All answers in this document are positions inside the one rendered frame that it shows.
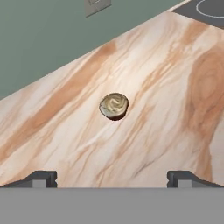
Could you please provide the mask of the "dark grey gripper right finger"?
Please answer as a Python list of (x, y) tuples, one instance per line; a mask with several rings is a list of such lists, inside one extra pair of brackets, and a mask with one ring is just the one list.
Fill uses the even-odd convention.
[(202, 188), (202, 187), (218, 187), (218, 185), (204, 179), (198, 178), (190, 171), (168, 171), (167, 172), (168, 188)]

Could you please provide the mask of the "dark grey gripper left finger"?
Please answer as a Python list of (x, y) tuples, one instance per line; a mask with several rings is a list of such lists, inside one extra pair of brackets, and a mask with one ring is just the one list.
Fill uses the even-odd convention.
[(34, 171), (23, 179), (3, 185), (3, 188), (56, 188), (58, 186), (56, 179), (56, 171)]

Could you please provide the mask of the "cream frosted brown cupcake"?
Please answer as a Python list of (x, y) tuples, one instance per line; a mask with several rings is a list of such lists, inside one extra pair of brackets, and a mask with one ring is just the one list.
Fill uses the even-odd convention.
[(100, 112), (109, 120), (122, 119), (128, 110), (129, 100), (124, 94), (110, 93), (105, 95), (99, 104)]

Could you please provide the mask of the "black hob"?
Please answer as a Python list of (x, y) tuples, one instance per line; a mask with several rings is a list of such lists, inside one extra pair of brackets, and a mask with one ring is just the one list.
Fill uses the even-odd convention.
[(173, 12), (224, 30), (224, 0), (190, 0)]

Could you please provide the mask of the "grey wall socket plate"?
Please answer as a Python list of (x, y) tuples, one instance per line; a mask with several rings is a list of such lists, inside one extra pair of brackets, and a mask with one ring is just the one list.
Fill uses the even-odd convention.
[(112, 0), (84, 0), (84, 9), (86, 17), (104, 10), (112, 4)]

